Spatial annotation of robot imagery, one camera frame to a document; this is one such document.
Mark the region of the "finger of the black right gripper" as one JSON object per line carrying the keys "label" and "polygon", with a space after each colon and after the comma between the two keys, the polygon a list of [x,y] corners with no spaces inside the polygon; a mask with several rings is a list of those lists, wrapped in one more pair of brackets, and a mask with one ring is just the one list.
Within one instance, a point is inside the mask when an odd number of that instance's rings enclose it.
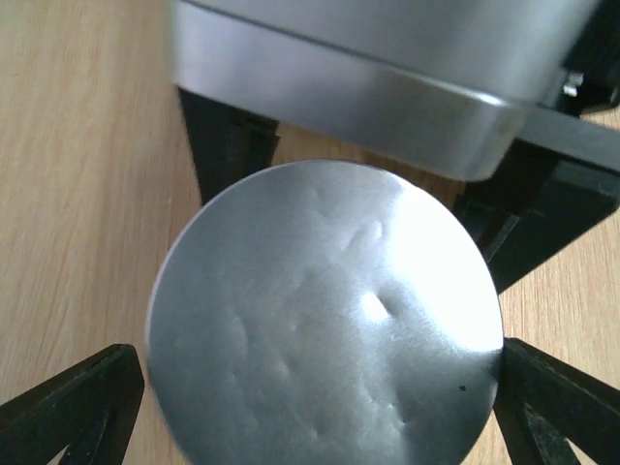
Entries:
{"label": "finger of the black right gripper", "polygon": [[201,202],[271,165],[278,122],[178,88]]}

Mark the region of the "round white lid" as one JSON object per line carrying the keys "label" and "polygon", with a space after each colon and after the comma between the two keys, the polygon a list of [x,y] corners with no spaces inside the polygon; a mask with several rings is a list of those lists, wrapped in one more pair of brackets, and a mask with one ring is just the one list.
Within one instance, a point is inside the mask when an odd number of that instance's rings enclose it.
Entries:
{"label": "round white lid", "polygon": [[206,204],[149,302],[150,385],[194,464],[458,464],[504,334],[470,235],[385,170],[304,161]]}

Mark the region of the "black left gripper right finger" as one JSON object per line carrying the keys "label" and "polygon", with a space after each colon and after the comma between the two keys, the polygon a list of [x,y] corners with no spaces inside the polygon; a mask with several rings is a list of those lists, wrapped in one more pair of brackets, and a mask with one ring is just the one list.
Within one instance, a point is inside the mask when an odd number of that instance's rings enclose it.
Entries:
{"label": "black left gripper right finger", "polygon": [[619,462],[619,390],[517,338],[504,342],[494,413],[513,464],[577,464],[571,445]]}

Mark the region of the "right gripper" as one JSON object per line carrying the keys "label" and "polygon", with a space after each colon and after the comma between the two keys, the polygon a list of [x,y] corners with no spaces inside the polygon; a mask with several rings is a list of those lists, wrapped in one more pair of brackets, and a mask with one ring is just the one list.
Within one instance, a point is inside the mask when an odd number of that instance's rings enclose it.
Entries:
{"label": "right gripper", "polygon": [[495,173],[453,208],[499,293],[619,207],[619,133],[576,117],[619,106],[617,18],[589,22],[538,106]]}

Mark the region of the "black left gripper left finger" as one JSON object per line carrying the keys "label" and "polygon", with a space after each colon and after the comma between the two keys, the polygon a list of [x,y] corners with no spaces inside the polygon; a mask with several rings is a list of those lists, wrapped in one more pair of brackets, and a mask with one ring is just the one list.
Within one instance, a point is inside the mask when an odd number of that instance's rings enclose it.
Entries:
{"label": "black left gripper left finger", "polygon": [[120,464],[143,392],[135,347],[112,344],[1,406],[1,462]]}

